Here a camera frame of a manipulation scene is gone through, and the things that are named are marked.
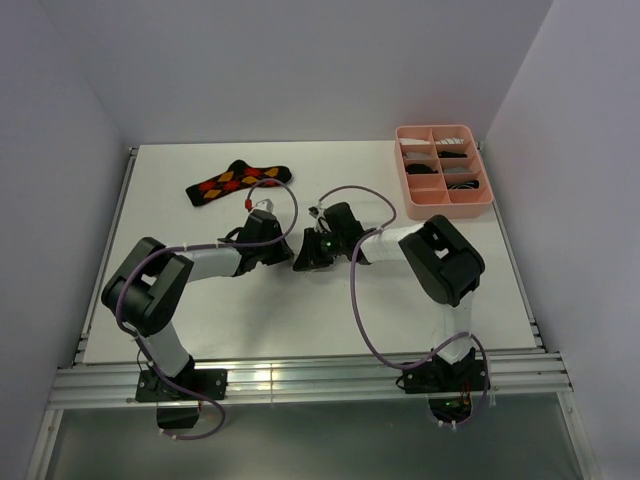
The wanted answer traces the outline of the black orange argyle sock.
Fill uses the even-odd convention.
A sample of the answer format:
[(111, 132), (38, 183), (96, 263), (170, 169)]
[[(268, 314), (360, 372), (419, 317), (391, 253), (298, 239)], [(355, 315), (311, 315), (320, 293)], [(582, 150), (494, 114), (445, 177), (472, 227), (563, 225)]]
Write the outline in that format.
[(193, 207), (201, 207), (254, 185), (271, 188), (292, 180), (293, 174), (286, 166), (255, 167), (237, 159), (224, 172), (187, 187), (185, 193)]

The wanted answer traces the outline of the black white-striped sock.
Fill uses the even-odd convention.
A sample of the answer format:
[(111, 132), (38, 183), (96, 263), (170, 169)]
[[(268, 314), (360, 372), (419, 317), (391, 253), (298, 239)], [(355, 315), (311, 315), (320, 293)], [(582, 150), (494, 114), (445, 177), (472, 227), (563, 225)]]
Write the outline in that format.
[(448, 190), (477, 190), (479, 187), (480, 182), (476, 179), (446, 185)]

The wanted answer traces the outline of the white rolled sock in tray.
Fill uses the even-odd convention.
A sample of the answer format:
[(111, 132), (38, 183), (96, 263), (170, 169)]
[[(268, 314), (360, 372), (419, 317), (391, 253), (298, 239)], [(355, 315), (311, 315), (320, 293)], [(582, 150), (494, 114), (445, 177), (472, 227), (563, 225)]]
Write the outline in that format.
[(407, 146), (407, 147), (431, 145), (430, 140), (425, 140), (420, 138), (399, 137), (398, 141), (400, 145)]

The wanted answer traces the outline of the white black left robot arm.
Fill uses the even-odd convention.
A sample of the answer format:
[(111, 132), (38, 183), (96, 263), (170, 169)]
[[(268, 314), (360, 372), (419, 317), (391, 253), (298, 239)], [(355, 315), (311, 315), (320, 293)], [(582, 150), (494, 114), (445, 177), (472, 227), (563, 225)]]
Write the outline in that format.
[(181, 344), (173, 314), (187, 284), (208, 278), (234, 278), (259, 263), (285, 262), (293, 252), (276, 216), (254, 209), (245, 224), (221, 239), (222, 247), (169, 251), (152, 237), (138, 241), (104, 286), (101, 302), (121, 330), (141, 340), (161, 374), (159, 388), (183, 399), (195, 386), (193, 357)]

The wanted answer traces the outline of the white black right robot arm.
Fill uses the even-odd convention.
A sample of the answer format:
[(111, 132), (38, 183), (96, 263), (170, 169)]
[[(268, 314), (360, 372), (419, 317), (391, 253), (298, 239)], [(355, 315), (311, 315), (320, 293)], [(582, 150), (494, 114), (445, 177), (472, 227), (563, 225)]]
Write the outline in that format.
[[(471, 333), (474, 293), (485, 262), (480, 253), (443, 215), (410, 227), (366, 230), (346, 202), (328, 208), (312, 207), (315, 225), (304, 230), (296, 272), (328, 268), (336, 259), (350, 261), (350, 298), (356, 326), (369, 351), (381, 363), (407, 370), (439, 359), (433, 365), (435, 383), (452, 390), (468, 374), (467, 364), (483, 348)], [(376, 350), (362, 322), (356, 297), (356, 267), (388, 261), (406, 262), (439, 313), (434, 321), (435, 346), (428, 356), (410, 364), (396, 364)]]

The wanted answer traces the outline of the striped white sock in tray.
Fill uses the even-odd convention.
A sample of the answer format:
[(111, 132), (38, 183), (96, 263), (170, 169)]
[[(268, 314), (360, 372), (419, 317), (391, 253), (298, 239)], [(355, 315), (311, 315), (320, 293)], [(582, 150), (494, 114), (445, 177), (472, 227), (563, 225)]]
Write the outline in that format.
[(435, 145), (462, 145), (466, 139), (460, 136), (439, 136), (434, 138)]

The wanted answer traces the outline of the grey rolled sock in tray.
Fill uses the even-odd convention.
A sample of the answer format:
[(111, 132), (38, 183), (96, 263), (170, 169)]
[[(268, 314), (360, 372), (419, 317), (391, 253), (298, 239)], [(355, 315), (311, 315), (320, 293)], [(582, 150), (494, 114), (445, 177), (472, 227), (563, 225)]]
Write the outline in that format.
[(443, 169), (445, 175), (473, 174), (474, 172), (475, 170), (468, 166), (453, 166)]

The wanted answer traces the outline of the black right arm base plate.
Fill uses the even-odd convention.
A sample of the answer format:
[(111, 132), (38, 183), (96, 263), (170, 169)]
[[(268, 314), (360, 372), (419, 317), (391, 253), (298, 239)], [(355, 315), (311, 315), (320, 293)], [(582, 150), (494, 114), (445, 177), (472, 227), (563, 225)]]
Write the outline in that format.
[(407, 394), (482, 392), (487, 374), (484, 362), (471, 355), (454, 365), (440, 357), (425, 364), (403, 370), (396, 386)]

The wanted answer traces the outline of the pink compartment organizer tray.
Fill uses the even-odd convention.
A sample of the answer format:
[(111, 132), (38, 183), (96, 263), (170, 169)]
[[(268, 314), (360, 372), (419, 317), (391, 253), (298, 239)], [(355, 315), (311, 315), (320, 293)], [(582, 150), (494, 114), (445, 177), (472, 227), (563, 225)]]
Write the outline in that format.
[(467, 126), (400, 126), (394, 153), (409, 218), (477, 218), (493, 204), (479, 144)]

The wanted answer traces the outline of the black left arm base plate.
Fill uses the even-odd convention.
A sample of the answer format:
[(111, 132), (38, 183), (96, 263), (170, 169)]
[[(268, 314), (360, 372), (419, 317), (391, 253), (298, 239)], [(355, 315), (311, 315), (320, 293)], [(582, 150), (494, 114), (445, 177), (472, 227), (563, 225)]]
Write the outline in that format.
[(225, 369), (196, 369), (186, 377), (186, 384), (178, 388), (170, 386), (153, 370), (139, 374), (135, 401), (138, 403), (162, 403), (176, 401), (211, 400), (225, 398), (228, 371)]

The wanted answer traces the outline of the black rolled sock in tray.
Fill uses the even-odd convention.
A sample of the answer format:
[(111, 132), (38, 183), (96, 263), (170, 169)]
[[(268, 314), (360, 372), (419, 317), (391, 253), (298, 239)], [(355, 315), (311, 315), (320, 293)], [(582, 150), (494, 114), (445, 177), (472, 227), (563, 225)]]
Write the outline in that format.
[(424, 163), (410, 163), (405, 166), (407, 175), (426, 175), (435, 174), (437, 170)]

